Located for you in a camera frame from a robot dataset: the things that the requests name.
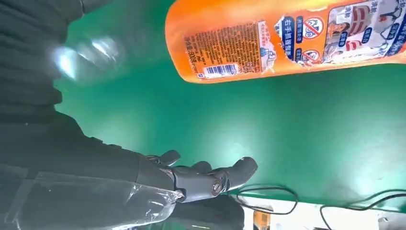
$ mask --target clear plastic wrap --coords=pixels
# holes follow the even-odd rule
[[[125,230],[165,220],[182,196],[127,181],[1,164],[0,177],[0,216],[21,230]]]

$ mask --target cartoon illustration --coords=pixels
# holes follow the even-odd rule
[[[270,65],[270,62],[273,62],[276,59],[276,54],[274,51],[271,51],[271,50],[263,48],[263,47],[260,48],[260,54],[261,54],[261,58],[267,56],[267,59],[266,59],[267,65]]]
[[[332,9],[322,62],[349,62],[384,56],[405,14],[405,5],[399,1],[403,2],[371,0]]]
[[[332,20],[328,24],[328,34],[330,37],[333,37],[334,35],[339,35],[344,31],[348,32],[348,36],[362,33],[371,24],[371,19],[372,14],[368,6],[353,6],[352,16],[349,22],[341,21],[340,23],[337,23],[337,20]]]

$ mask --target black cable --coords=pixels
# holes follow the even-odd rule
[[[289,212],[274,212],[273,210],[269,209],[269,208],[264,208],[264,207],[258,207],[258,206],[251,206],[251,205],[247,205],[243,200],[240,199],[240,195],[242,195],[243,193],[246,192],[252,192],[252,191],[262,191],[262,190],[282,190],[282,191],[286,191],[290,194],[293,195],[295,202],[293,205],[293,208],[289,211]],[[288,215],[291,214],[294,209],[296,208],[297,204],[299,203],[299,197],[298,195],[291,189],[289,188],[284,188],[284,187],[260,187],[260,188],[250,188],[250,189],[242,189],[239,190],[237,192],[237,202],[243,206],[243,207],[247,207],[250,208],[254,211],[259,211],[259,212],[263,212],[263,213],[267,213],[267,214],[272,214],[272,215]]]
[[[380,200],[378,200],[378,201],[376,201],[376,202],[370,204],[370,205],[367,206],[367,207],[350,207],[350,205],[354,205],[354,204],[361,203],[361,202],[364,202],[364,201],[367,201],[367,200],[371,200],[371,199],[373,199],[373,198],[375,198],[375,197],[377,197],[377,196],[379,196],[379,195],[381,195],[381,194],[389,193],[389,192],[406,192],[406,190],[401,190],[401,189],[397,189],[397,190],[387,190],[387,191],[384,191],[384,192],[380,192],[380,193],[374,194],[374,195],[372,195],[372,196],[370,196],[370,197],[368,197],[368,198],[366,198],[366,199],[364,199],[364,200],[352,202],[352,203],[350,203],[348,206],[323,205],[323,206],[320,207],[320,216],[321,216],[321,218],[323,219],[323,222],[324,222],[325,225],[327,226],[328,230],[333,230],[333,229],[329,226],[329,224],[328,224],[327,221],[326,221],[326,218],[325,218],[324,215],[323,215],[323,209],[324,209],[324,208],[327,208],[327,207],[338,207],[338,208],[344,208],[344,209],[354,210],[354,211],[365,211],[365,210],[369,210],[369,209],[373,208],[374,206],[376,206],[376,205],[378,205],[378,204],[380,204],[380,203],[382,203],[382,202],[384,202],[384,201],[386,201],[386,200],[390,200],[390,199],[397,198],[397,197],[406,197],[406,193],[399,193],[399,194],[394,194],[394,195],[388,195],[388,196],[386,196],[386,197],[384,197],[384,198],[382,198],[382,199],[380,199]]]

